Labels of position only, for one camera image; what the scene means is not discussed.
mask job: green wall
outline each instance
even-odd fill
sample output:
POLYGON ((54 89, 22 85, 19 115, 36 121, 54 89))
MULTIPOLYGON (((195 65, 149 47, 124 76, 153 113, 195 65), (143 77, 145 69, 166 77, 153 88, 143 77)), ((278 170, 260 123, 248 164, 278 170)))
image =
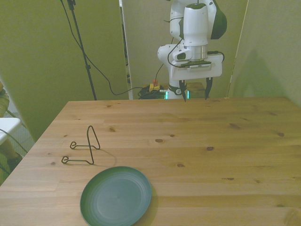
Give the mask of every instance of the green wall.
MULTIPOLYGON (((126 91, 119 1, 77 0, 75 14, 86 54, 115 93, 126 91)), ((0 78, 37 140, 68 101, 94 99, 84 59, 59 0, 2 0, 0 21, 0 78)), ((128 99, 111 94, 96 69, 91 74, 99 100, 128 99)))
POLYGON ((230 97, 285 96, 301 106, 301 1, 249 0, 230 97))

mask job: yellow object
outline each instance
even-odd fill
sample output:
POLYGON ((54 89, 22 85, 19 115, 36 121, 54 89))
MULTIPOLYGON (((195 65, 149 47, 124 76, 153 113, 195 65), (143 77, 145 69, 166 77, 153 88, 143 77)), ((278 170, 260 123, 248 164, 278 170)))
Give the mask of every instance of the yellow object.
POLYGON ((152 92, 153 90, 159 90, 160 89, 160 84, 158 84, 157 86, 154 86, 154 84, 150 84, 150 92, 152 92))

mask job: wall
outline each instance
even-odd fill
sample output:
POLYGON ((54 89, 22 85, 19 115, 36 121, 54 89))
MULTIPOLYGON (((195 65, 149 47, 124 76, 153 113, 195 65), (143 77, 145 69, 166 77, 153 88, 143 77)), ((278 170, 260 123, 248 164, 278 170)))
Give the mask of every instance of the wall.
MULTIPOLYGON (((210 40, 208 50, 218 50, 225 54, 223 73, 215 78, 211 97, 225 97, 228 93, 234 59, 246 12, 247 0, 218 0, 219 7, 226 15, 228 28, 219 40, 210 40)), ((166 0, 124 0, 123 12, 127 39, 128 60, 132 87, 149 84, 155 78, 162 63, 157 58, 161 45, 171 43, 169 21, 171 2, 166 0)), ((168 83, 168 71, 165 66, 158 74, 160 83, 168 83)))
POLYGON ((230 97, 285 96, 301 106, 301 1, 249 0, 230 97))
MULTIPOLYGON (((86 54, 114 92, 126 91, 119 1, 78 0, 75 14, 86 54)), ((1 81, 37 140, 68 101, 93 100, 84 59, 59 0, 2 0, 0 21, 1 81)), ((99 100, 128 99, 111 94, 96 69, 91 74, 99 100)))

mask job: wood knot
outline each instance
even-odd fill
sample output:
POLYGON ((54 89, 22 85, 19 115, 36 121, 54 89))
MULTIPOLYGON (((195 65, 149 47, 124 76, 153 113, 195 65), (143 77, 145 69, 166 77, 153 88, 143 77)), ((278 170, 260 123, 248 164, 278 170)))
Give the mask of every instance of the wood knot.
POLYGON ((274 115, 274 116, 278 116, 277 114, 273 113, 273 112, 269 112, 270 115, 274 115))
POLYGON ((234 123, 229 123, 229 125, 236 128, 236 129, 240 129, 240 127, 238 125, 234 124, 234 123))
POLYGON ((155 141, 156 141, 157 143, 163 143, 163 142, 164 142, 164 140, 162 140, 162 139, 155 139, 155 141))

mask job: cable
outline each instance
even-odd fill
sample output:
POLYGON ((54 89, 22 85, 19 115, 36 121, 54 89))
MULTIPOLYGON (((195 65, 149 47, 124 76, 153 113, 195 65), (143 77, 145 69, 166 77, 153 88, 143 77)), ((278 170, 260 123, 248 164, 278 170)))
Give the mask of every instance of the cable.
POLYGON ((164 64, 162 64, 161 65, 161 67, 159 68, 159 70, 157 71, 157 74, 156 74, 156 77, 155 77, 155 80, 157 80, 157 75, 158 75, 158 73, 159 73, 159 71, 160 71, 160 69, 162 68, 162 66, 163 66, 164 64))
MULTIPOLYGON (((70 20, 69 20, 69 17, 68 17, 68 14, 67 14, 65 5, 64 5, 64 3, 63 3, 63 0, 60 0, 60 1, 61 1, 61 3, 62 3, 62 6, 63 6, 64 11, 65 11, 65 14, 66 14, 66 16, 67 16, 67 20, 68 20, 68 23, 69 23, 69 27, 70 27, 70 30, 71 30, 71 34, 72 34, 73 38, 75 39, 75 41, 76 41, 77 45, 79 46, 79 48, 82 50, 82 48, 81 48, 79 42, 77 41, 76 37, 75 37, 74 34, 73 34, 73 30, 72 30, 72 27, 71 27, 71 23, 70 23, 70 20)), ((118 96, 118 95, 127 93, 128 91, 131 91, 132 89, 143 89, 143 87, 134 87, 134 88, 131 88, 131 89, 129 89, 129 90, 123 92, 123 93, 118 93, 118 94, 114 93, 113 90, 112 90, 112 88, 111 88, 111 83, 110 83, 109 79, 104 75, 104 73, 102 73, 102 72, 94 65, 94 63, 89 59, 89 57, 86 55, 86 53, 85 53, 85 56, 86 56, 86 58, 88 59, 88 61, 93 65, 93 67, 94 67, 96 70, 98 70, 98 71, 100 72, 100 74, 102 74, 102 76, 108 81, 109 87, 110 87, 110 90, 111 90, 111 93, 112 93, 112 94, 118 96)))
POLYGON ((165 92, 160 92, 159 90, 153 90, 149 92, 150 86, 142 88, 139 93, 139 100, 140 99, 164 99, 165 92))
POLYGON ((184 17, 178 17, 178 18, 173 18, 173 19, 171 19, 170 21, 167 21, 167 20, 164 20, 164 21, 170 23, 172 20, 183 19, 183 18, 184 18, 184 17))
POLYGON ((160 69, 163 67, 164 64, 161 65, 161 67, 159 68, 159 70, 157 71, 156 77, 155 77, 155 81, 157 80, 157 75, 160 71, 160 69))
POLYGON ((23 146, 9 133, 7 133, 6 131, 0 129, 0 131, 4 132, 6 135, 8 135, 10 138, 12 138, 26 153, 28 153, 28 151, 25 150, 25 148, 23 148, 23 146))
POLYGON ((178 68, 184 68, 183 66, 182 67, 179 67, 179 66, 177 66, 177 65, 173 65, 170 61, 169 61, 169 55, 173 52, 173 50, 181 43, 181 41, 182 41, 183 39, 181 39, 180 41, 179 41, 179 43, 178 44, 176 44, 176 46, 169 52, 169 54, 167 55, 167 61, 168 61, 168 63, 171 65, 171 66, 174 66, 174 67, 178 67, 178 68))
POLYGON ((218 53, 221 53, 221 54, 222 54, 222 57, 223 57, 222 62, 224 62, 224 60, 225 60, 225 55, 224 55, 222 52, 220 52, 220 51, 208 51, 208 52, 207 52, 208 55, 211 55, 211 54, 218 54, 218 53))

